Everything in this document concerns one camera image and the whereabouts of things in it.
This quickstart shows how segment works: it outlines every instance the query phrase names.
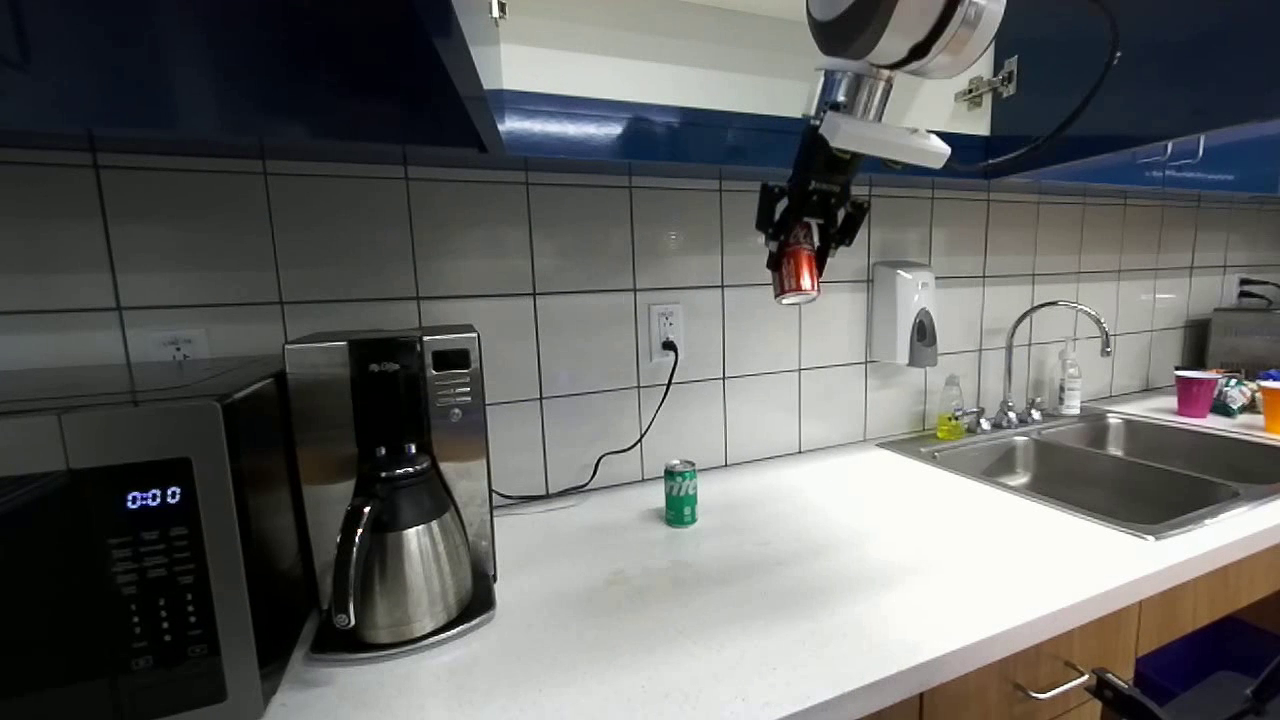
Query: stainless steel sink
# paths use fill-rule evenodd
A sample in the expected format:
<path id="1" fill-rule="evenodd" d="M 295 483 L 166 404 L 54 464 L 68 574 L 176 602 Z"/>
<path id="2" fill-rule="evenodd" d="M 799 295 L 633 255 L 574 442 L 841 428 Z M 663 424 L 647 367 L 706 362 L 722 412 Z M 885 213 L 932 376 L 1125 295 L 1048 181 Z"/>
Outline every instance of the stainless steel sink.
<path id="1" fill-rule="evenodd" d="M 959 445 L 897 445 L 897 451 L 1136 535 L 1168 535 L 1245 502 L 1237 483 L 1090 450 L 1094 428 L 1083 424 L 1044 424 Z"/>
<path id="2" fill-rule="evenodd" d="M 1237 483 L 1249 502 L 1280 494 L 1280 450 L 1270 445 L 1119 415 L 1083 415 L 1072 424 L 1044 424 L 1033 432 L 1053 445 L 1099 450 L 1127 459 L 1217 475 Z"/>

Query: soap dispenser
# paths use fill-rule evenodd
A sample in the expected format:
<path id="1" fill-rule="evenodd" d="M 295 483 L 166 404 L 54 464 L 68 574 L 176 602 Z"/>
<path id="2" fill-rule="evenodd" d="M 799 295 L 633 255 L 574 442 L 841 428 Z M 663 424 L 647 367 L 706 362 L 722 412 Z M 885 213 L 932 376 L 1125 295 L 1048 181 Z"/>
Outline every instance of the soap dispenser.
<path id="1" fill-rule="evenodd" d="M 876 364 L 937 367 L 937 278 L 926 266 L 876 266 Z"/>

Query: green can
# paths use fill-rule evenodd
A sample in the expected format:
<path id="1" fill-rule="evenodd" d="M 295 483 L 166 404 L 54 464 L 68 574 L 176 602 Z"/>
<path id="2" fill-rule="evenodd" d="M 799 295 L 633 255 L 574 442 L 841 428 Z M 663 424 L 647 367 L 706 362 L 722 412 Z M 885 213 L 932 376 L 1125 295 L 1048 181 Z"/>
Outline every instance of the green can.
<path id="1" fill-rule="evenodd" d="M 693 459 L 663 464 L 663 520 L 671 530 L 698 524 L 698 464 Z"/>

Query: white countertop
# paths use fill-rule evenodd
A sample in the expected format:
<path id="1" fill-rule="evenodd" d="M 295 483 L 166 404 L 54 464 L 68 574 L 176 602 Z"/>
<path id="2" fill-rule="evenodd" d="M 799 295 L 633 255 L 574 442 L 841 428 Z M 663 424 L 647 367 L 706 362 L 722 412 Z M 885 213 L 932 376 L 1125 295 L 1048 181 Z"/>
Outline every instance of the white countertop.
<path id="1" fill-rule="evenodd" d="M 850 450 L 499 513 L 493 625 L 394 662 L 295 654 L 270 717 L 866 717 L 1280 545 L 1280 505 L 1141 539 Z"/>

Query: faucet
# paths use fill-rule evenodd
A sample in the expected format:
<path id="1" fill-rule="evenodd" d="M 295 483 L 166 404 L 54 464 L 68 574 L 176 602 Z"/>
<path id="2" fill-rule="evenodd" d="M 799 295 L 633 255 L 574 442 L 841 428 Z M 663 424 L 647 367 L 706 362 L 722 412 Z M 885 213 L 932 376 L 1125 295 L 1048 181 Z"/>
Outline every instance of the faucet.
<path id="1" fill-rule="evenodd" d="M 1044 305 L 1023 309 L 1023 311 L 1012 320 L 1010 339 L 1004 339 L 1004 398 L 999 398 L 995 428 L 1016 428 L 1016 424 L 1023 424 L 1023 420 L 1016 415 L 1016 409 L 1010 404 L 1010 393 L 1012 393 L 1012 339 L 1016 339 L 1016 332 L 1021 332 L 1038 311 L 1044 311 L 1044 309 L 1070 309 L 1070 311 L 1078 311 L 1078 315 L 1090 315 L 1090 320 L 1095 324 L 1095 332 L 1105 336 L 1099 356 L 1113 356 L 1113 329 L 1107 329 L 1105 315 L 1095 315 L 1094 309 L 1083 309 L 1083 305 L 1078 305 L 1078 302 L 1044 302 Z"/>

